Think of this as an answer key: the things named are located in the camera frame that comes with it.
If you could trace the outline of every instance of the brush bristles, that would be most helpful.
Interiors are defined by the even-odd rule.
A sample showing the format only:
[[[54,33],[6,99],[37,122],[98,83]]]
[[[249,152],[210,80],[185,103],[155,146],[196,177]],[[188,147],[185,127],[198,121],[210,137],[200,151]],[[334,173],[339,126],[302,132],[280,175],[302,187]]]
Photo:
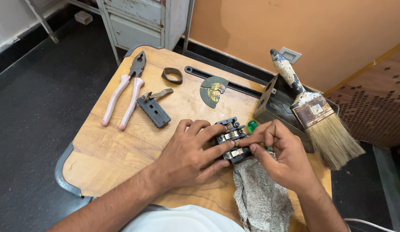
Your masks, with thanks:
[[[331,170],[339,170],[349,160],[365,153],[335,113],[306,129],[306,134],[323,164]]]

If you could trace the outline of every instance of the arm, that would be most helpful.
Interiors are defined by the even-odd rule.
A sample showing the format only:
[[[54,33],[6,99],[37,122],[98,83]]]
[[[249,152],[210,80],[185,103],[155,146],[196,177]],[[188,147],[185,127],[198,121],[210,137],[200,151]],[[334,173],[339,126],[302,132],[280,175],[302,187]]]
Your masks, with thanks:
[[[299,137],[285,125],[274,120],[258,126],[251,136],[239,141],[239,146],[247,145],[275,182],[297,194],[309,231],[348,231],[330,196],[315,176]],[[276,160],[262,145],[273,148]]]
[[[221,168],[230,165],[227,160],[214,160],[233,148],[234,142],[202,149],[213,136],[225,131],[225,126],[210,125],[205,120],[180,121],[154,163],[64,218],[49,231],[118,231],[160,194],[174,187],[204,183]]]

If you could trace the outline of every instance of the white wall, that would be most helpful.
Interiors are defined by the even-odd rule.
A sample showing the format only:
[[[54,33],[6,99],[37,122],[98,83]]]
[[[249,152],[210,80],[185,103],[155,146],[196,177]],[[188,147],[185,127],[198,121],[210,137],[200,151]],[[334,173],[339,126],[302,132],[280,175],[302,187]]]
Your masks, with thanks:
[[[34,0],[41,12],[54,9],[61,0]],[[0,49],[38,22],[25,0],[0,0]]]

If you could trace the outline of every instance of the fingernail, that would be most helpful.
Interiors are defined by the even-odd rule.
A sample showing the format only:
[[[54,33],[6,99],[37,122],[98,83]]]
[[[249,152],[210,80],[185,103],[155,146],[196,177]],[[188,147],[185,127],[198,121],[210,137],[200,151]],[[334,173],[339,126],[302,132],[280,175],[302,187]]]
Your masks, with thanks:
[[[254,153],[254,151],[255,151],[256,148],[257,148],[257,144],[252,143],[249,147],[250,147],[250,150],[252,151],[252,153]]]

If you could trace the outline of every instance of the wooden table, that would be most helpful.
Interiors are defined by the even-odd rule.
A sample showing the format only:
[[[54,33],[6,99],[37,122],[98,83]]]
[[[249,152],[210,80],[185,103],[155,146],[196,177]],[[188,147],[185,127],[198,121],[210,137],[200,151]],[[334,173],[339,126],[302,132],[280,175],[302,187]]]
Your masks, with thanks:
[[[141,76],[146,84],[141,88],[140,95],[148,91],[156,93],[173,88],[174,93],[158,99],[159,104],[171,117],[171,122],[163,129],[157,129],[141,108],[136,107],[126,129],[120,131],[118,126],[131,99],[133,83],[130,83],[118,99],[108,126],[101,126],[108,101],[120,82],[120,75],[129,73],[134,57],[141,50],[146,52],[147,64]],[[158,50],[150,46],[138,47],[121,63],[75,136],[74,149],[63,165],[64,179],[80,188],[83,196],[99,197],[154,162],[181,119],[205,119],[211,124],[234,116],[241,124],[253,120],[252,115],[258,99],[232,89],[227,89],[221,95],[215,109],[206,106],[199,93],[203,79],[184,72],[184,67],[188,65],[260,92],[264,89],[263,85],[172,51]],[[183,84],[175,85],[161,78],[165,67],[180,69],[183,73]],[[308,156],[317,177],[331,194],[330,171],[323,167],[316,155]],[[233,166],[229,166],[204,185],[173,189],[153,203],[167,207],[195,204],[223,214],[241,225],[233,198],[234,191]],[[296,194],[292,191],[288,193],[295,210],[290,217],[289,231],[306,231]]]

